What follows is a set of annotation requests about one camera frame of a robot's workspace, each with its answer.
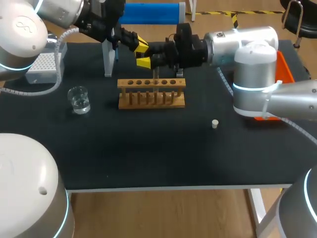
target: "white table leg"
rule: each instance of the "white table leg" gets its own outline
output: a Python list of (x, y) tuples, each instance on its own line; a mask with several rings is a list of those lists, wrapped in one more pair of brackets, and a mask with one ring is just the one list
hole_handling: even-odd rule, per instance
[(189, 0), (189, 5), (192, 12), (192, 21), (195, 21), (197, 0)]
[(277, 209), (277, 205), (279, 204), (280, 197), (281, 195), (279, 195), (279, 197), (274, 202), (272, 207), (269, 209), (265, 217), (257, 226), (256, 233), (258, 238), (267, 238), (272, 233), (275, 226), (277, 225), (276, 209)]
[(256, 226), (258, 226), (266, 215), (261, 190), (259, 188), (248, 189), (248, 194), (251, 202), (254, 221), (256, 223)]
[(256, 223), (257, 238), (267, 238), (277, 224), (276, 209), (281, 195), (279, 195), (270, 210), (266, 213), (261, 190), (259, 188), (248, 189), (248, 194)]

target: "yellow floor tape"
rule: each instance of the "yellow floor tape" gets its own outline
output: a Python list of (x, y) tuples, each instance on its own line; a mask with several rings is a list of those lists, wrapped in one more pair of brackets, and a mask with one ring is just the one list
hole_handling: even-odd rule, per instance
[(230, 14), (283, 14), (283, 11), (200, 11), (196, 12), (196, 15), (230, 15)]
[(238, 15), (239, 14), (283, 14), (283, 11), (200, 11), (196, 12), (196, 15), (226, 15), (231, 16), (233, 27), (238, 28)]

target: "orange container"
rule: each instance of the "orange container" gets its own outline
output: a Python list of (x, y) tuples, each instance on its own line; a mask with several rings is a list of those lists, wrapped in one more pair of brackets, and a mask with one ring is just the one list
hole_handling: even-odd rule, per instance
[[(275, 82), (281, 80), (283, 83), (295, 83), (291, 71), (285, 61), (281, 51), (277, 52)], [(264, 118), (255, 118), (256, 120), (265, 120)], [(268, 118), (266, 120), (279, 120), (278, 118)]]

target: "blue cylinder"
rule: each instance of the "blue cylinder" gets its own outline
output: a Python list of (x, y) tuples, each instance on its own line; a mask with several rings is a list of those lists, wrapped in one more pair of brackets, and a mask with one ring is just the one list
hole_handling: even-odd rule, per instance
[(185, 21), (185, 3), (127, 3), (121, 24), (176, 25)]

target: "water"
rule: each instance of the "water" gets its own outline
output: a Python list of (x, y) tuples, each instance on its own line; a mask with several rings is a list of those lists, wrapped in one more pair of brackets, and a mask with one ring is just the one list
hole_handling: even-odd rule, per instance
[(77, 114), (85, 114), (90, 111), (90, 103), (87, 95), (76, 95), (72, 98), (71, 103), (73, 105), (74, 112)]

